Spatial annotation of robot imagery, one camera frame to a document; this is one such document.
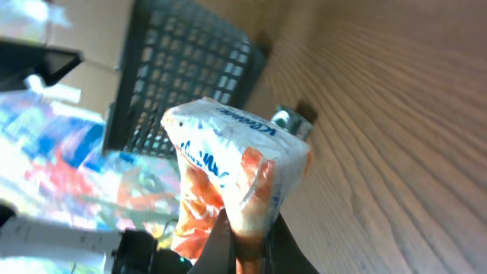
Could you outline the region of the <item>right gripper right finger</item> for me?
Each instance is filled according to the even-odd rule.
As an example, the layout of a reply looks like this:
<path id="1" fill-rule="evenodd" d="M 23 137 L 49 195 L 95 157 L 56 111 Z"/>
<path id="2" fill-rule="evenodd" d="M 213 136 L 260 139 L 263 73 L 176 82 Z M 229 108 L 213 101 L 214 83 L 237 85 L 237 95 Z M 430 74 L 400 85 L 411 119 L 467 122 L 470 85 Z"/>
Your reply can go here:
<path id="1" fill-rule="evenodd" d="M 319 274 L 279 214 L 265 242 L 265 274 Z"/>

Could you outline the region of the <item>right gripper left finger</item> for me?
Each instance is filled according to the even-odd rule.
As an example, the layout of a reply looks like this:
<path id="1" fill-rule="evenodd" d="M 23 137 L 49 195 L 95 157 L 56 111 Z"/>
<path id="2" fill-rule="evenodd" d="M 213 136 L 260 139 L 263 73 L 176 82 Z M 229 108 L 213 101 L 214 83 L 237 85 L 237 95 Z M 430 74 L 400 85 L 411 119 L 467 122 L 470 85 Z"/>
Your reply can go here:
<path id="1" fill-rule="evenodd" d="M 189 274 L 234 274 L 234 236 L 222 209 L 196 264 Z"/>

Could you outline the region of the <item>orange Kleenex tissue pack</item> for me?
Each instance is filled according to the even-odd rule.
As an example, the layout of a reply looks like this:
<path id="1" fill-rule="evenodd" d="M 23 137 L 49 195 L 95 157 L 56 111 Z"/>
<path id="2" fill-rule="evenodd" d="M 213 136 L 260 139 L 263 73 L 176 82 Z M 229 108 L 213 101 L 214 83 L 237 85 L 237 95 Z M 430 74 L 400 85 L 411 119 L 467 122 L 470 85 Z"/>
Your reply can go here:
<path id="1" fill-rule="evenodd" d="M 237 242 L 237 272 L 262 272 L 263 241 L 284 198 L 307 172 L 310 146 L 268 120 L 209 97 L 171 107 L 161 124 L 181 176 L 172 250 L 197 262 L 225 210 Z"/>

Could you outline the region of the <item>green Zam-Buk box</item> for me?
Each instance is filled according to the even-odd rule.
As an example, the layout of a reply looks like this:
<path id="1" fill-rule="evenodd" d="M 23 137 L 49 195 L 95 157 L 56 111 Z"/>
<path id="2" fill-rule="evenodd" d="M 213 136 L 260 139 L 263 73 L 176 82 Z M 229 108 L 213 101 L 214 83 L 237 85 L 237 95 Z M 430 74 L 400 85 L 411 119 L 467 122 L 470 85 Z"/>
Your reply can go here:
<path id="1" fill-rule="evenodd" d="M 317 112 L 308 104 L 300 102 L 295 108 L 278 105 L 271 122 L 297 138 L 307 141 L 317 120 Z"/>

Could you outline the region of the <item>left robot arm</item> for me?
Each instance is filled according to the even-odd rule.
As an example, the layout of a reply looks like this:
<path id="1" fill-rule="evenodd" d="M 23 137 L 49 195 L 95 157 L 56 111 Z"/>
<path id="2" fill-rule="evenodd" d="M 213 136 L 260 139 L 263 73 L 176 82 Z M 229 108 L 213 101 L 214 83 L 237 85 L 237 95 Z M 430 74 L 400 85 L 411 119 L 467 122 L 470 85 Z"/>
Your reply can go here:
<path id="1" fill-rule="evenodd" d="M 1 257 L 82 263 L 104 273 L 187 274 L 193 265 L 172 250 L 159 250 L 145 231 L 86 231 L 18 216 L 1 206 Z"/>

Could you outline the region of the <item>grey plastic shopping basket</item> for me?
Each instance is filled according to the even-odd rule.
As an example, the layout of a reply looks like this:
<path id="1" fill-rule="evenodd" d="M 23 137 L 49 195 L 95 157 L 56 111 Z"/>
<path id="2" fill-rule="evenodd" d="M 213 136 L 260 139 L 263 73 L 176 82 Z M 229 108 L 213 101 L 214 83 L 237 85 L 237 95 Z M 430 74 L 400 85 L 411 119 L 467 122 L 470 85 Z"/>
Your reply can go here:
<path id="1" fill-rule="evenodd" d="M 244 31 L 194 1 L 136 0 L 103 154 L 174 158 L 164 112 L 202 97 L 241 109 L 265 64 Z"/>

